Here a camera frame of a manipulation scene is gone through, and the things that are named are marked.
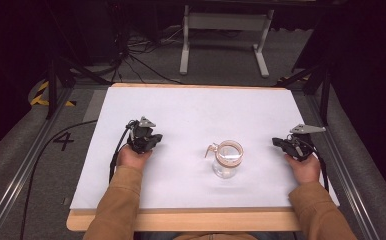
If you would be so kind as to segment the person's right hand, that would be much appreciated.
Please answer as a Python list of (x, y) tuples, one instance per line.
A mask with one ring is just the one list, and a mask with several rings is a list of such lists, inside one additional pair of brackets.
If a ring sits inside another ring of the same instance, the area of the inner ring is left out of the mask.
[(293, 175), (300, 185), (319, 181), (320, 162), (314, 155), (310, 155), (303, 161), (298, 161), (290, 155), (285, 155), (284, 158), (292, 168)]

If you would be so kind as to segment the glass jar with wooden lid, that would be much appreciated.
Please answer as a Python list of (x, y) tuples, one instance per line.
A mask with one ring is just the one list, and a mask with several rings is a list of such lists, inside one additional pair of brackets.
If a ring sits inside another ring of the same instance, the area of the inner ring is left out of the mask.
[(226, 140), (213, 143), (208, 146), (205, 156), (211, 153), (214, 154), (212, 170), (219, 178), (229, 179), (236, 175), (244, 155), (243, 147), (238, 142)]

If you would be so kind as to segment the yellow black hazard tape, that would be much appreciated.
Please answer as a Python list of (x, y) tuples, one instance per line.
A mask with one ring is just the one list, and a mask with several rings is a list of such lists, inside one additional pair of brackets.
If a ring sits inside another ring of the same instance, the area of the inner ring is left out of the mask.
[(48, 106), (49, 105), (48, 87), (49, 87), (49, 82), (47, 80), (43, 81), (39, 85), (36, 93), (34, 94), (32, 100), (30, 101), (30, 104), (32, 106), (34, 106), (34, 105)]

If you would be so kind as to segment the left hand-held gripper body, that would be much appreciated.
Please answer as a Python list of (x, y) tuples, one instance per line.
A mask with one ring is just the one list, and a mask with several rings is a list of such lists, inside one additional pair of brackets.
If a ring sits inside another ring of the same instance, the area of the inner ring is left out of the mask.
[(153, 127), (155, 124), (144, 116), (127, 124), (130, 131), (127, 143), (134, 152), (142, 154), (156, 146), (157, 136), (152, 134)]

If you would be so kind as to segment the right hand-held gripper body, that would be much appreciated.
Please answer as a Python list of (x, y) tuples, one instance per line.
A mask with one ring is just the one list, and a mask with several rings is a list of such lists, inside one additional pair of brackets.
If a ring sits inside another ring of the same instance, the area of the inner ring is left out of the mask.
[(325, 131), (325, 127), (298, 124), (290, 130), (290, 134), (285, 139), (286, 146), (283, 151), (298, 161), (306, 160), (312, 153), (316, 152), (310, 134)]

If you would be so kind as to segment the black tripod stand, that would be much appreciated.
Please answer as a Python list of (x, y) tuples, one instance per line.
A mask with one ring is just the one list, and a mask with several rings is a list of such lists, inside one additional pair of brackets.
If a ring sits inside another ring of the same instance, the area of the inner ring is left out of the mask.
[(62, 30), (58, 18), (50, 6), (52, 1), (54, 0), (40, 0), (48, 16), (48, 20), (41, 28), (44, 40), (47, 43), (49, 58), (47, 80), (50, 88), (47, 119), (51, 119), (56, 115), (58, 108), (61, 106), (58, 100), (58, 85), (61, 85), (64, 90), (72, 89), (75, 86), (76, 80), (75, 75), (71, 72), (72, 69), (77, 70), (81, 76), (91, 79), (99, 85), (111, 85), (109, 81), (103, 79), (100, 75), (85, 68), (81, 61), (77, 59), (77, 54), (71, 42)]
[(295, 82), (308, 76), (308, 80), (302, 86), (301, 91), (305, 95), (314, 95), (319, 87), (321, 89), (320, 105), (319, 105), (319, 117), (322, 123), (328, 125), (328, 101), (331, 84), (330, 70), (333, 66), (333, 54), (326, 53), (319, 60), (319, 62), (312, 67), (302, 70), (289, 77), (282, 77), (275, 84), (278, 88), (289, 88)]

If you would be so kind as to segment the wooden table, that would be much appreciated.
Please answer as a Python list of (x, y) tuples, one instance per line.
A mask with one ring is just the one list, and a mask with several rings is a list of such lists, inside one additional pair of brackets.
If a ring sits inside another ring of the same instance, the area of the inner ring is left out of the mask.
[[(252, 88), (285, 90), (282, 88), (181, 86), (115, 84), (112, 87), (169, 87), (169, 88)], [(67, 227), (72, 231), (84, 231), (95, 216), (92, 210), (77, 210), (70, 206)], [(297, 231), (299, 222), (291, 207), (262, 208), (203, 208), (143, 210), (137, 217), (138, 231)]]

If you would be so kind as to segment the aluminium floor rail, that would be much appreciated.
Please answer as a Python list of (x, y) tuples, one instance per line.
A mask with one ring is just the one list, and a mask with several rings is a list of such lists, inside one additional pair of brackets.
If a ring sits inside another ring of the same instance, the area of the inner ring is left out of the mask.
[(320, 116), (319, 103), (314, 96), (305, 97), (312, 113), (312, 119), (318, 126), (324, 126), (326, 131), (321, 134), (321, 144), (318, 144), (319, 153), (328, 163), (328, 172), (333, 176), (335, 190), (340, 198), (343, 210), (348, 209), (353, 221), (357, 224), (358, 233), (362, 240), (380, 240), (380, 236), (372, 221), (368, 208), (365, 206), (363, 195), (359, 192), (348, 170), (345, 159), (334, 139), (334, 129), (326, 125)]
[(47, 141), (71, 88), (61, 89), (57, 107), (49, 120), (47, 107), (34, 107), (0, 143), (0, 228), (29, 178), (40, 150)]

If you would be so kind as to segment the person's left hand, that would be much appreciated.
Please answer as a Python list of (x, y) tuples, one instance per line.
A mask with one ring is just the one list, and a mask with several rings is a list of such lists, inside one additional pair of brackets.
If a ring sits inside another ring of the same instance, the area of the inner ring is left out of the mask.
[(117, 165), (128, 166), (142, 171), (151, 155), (151, 151), (139, 154), (133, 151), (129, 145), (125, 145), (118, 153)]

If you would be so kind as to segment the white paper sheet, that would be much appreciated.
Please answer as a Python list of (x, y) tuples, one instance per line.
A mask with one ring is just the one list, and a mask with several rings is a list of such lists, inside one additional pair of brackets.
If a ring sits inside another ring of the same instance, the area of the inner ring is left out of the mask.
[[(287, 207), (297, 185), (273, 138), (303, 119), (288, 90), (111, 87), (71, 204), (92, 210), (109, 185), (110, 161), (127, 123), (146, 117), (162, 140), (144, 170), (143, 210)], [(212, 170), (209, 145), (234, 140), (243, 161), (230, 179)]]

